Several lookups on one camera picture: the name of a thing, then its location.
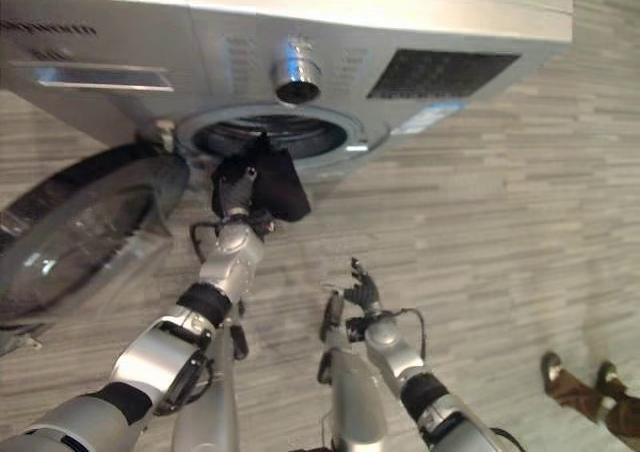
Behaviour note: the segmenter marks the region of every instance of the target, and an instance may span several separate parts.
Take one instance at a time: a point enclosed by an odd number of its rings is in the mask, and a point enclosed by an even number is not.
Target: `robotic hand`
[[[331,384],[332,450],[381,451],[386,423],[376,381],[350,343],[364,342],[369,361],[380,371],[391,392],[415,421],[429,450],[438,452],[498,452],[504,450],[496,434],[517,441],[501,429],[489,429],[436,378],[426,365],[424,321],[415,309],[391,312],[382,307],[373,278],[357,259],[351,261],[356,283],[335,290],[327,302],[320,339],[325,352],[318,381]],[[363,316],[344,321],[347,300],[361,308]],[[395,317],[416,312],[423,325],[421,353],[402,337]]]
[[[124,452],[154,415],[182,409],[174,450],[237,450],[232,382],[223,380],[247,352],[243,337],[234,337],[237,304],[251,287],[273,219],[296,221],[310,207],[288,152],[273,150],[266,136],[225,160],[212,180],[221,220],[198,281],[120,355],[104,388],[51,410],[0,451]],[[194,393],[202,376],[208,380]],[[205,416],[193,408],[201,401],[212,408]],[[217,409],[223,417],[214,421]]]

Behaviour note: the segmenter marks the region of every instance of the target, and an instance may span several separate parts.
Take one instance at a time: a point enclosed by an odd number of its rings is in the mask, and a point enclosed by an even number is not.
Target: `brown pants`
[[[629,397],[626,390],[624,384],[617,379],[607,384],[607,390],[604,392],[616,401],[616,405],[603,421],[613,435],[629,445],[638,441],[628,439],[640,439],[640,399]],[[558,378],[552,382],[549,395],[561,406],[571,407],[593,422],[598,421],[602,400],[605,397],[584,385],[566,370],[562,370]]]

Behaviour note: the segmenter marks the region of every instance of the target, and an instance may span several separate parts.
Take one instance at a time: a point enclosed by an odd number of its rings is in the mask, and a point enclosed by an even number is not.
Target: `wire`
[[[415,314],[415,316],[418,317],[418,320],[420,321],[420,357],[422,358],[423,361],[426,361],[427,360],[427,331],[426,331],[426,325],[425,325],[424,316],[422,315],[422,312],[420,312],[418,309],[415,309],[415,308],[408,308],[408,309],[400,309],[397,312],[392,312],[391,315],[393,317],[397,317],[399,315],[407,314],[409,312],[411,312],[412,314]]]
[[[515,445],[520,452],[527,452],[525,448],[522,447],[522,445],[520,445],[520,442],[518,442],[518,440],[506,430],[499,429],[498,427],[492,427],[491,432],[493,432],[496,435],[499,435],[500,437],[504,437],[505,439],[507,439],[509,442]]]

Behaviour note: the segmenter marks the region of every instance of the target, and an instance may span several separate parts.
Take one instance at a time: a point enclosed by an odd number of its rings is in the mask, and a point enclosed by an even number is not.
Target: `person's foot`
[[[598,369],[595,389],[602,395],[617,398],[618,395],[624,394],[627,388],[620,381],[616,366],[607,360]]]
[[[547,352],[540,359],[540,372],[546,394],[551,393],[551,386],[562,372],[562,359],[555,352]]]

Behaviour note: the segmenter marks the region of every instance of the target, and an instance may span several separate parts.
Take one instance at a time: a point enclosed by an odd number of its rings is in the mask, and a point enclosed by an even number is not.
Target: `silver washing machine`
[[[155,257],[189,173],[266,133],[339,179],[571,30],[571,0],[0,0],[0,85],[114,147],[2,212],[5,349]]]

